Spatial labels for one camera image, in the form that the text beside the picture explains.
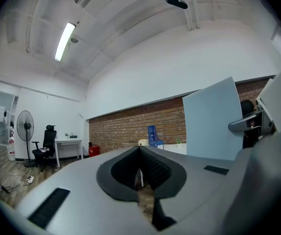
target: floor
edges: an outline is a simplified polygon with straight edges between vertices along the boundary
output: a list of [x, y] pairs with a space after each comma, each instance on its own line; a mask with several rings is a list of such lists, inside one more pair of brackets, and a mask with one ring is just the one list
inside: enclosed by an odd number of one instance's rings
[[[7, 158], [6, 149], [0, 150], [0, 184], [4, 187], [15, 187], [10, 194], [0, 190], [0, 200], [6, 202], [11, 207], [16, 207], [19, 201], [28, 194], [33, 188], [38, 184], [49, 178], [51, 175], [61, 170], [63, 167], [77, 161], [77, 159], [72, 160], [60, 160], [61, 168], [55, 169], [54, 166], [47, 166], [43, 172], [40, 172], [38, 167], [26, 168], [22, 162], [12, 162]], [[20, 184], [20, 179], [24, 174], [33, 176], [34, 180], [31, 185], [28, 185], [27, 180], [23, 180], [23, 186]], [[151, 222], [153, 215], [153, 200], [154, 191], [150, 188], [147, 182], [144, 182], [144, 187], [140, 187], [138, 190], [139, 196], [139, 210], [143, 213], [146, 219]]]

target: brick wall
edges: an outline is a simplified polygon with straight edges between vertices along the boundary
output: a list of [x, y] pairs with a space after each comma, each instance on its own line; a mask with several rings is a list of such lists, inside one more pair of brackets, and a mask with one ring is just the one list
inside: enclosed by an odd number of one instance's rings
[[[240, 101], [255, 99], [268, 79], [237, 84]], [[89, 140], [104, 153], [137, 145], [148, 138], [148, 125], [155, 125], [164, 143], [186, 142], [186, 126], [182, 97], [123, 110], [89, 120]]]

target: black office chair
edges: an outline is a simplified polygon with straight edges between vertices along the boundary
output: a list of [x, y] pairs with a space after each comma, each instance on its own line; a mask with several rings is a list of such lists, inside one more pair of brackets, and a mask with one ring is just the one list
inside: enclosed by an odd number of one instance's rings
[[50, 161], [49, 157], [52, 157], [55, 153], [54, 139], [56, 137], [56, 131], [54, 131], [54, 127], [55, 125], [47, 125], [47, 129], [44, 132], [43, 148], [48, 148], [49, 151], [42, 152], [38, 147], [39, 142], [33, 142], [36, 144], [37, 149], [33, 150], [32, 153], [34, 154], [34, 157], [36, 159], [36, 166], [41, 165], [41, 172], [43, 171], [43, 168], [48, 164], [48, 161]]

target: ceiling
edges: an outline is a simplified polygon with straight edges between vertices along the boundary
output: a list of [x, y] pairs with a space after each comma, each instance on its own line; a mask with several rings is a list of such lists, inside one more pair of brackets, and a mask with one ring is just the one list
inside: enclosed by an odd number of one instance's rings
[[[201, 21], [240, 19], [237, 0], [197, 2]], [[72, 37], [78, 42], [69, 41], [58, 62], [54, 56], [68, 22], [76, 25]], [[187, 24], [184, 10], [165, 0], [8, 0], [0, 12], [0, 38], [10, 48], [88, 82], [129, 48], [182, 24]]]

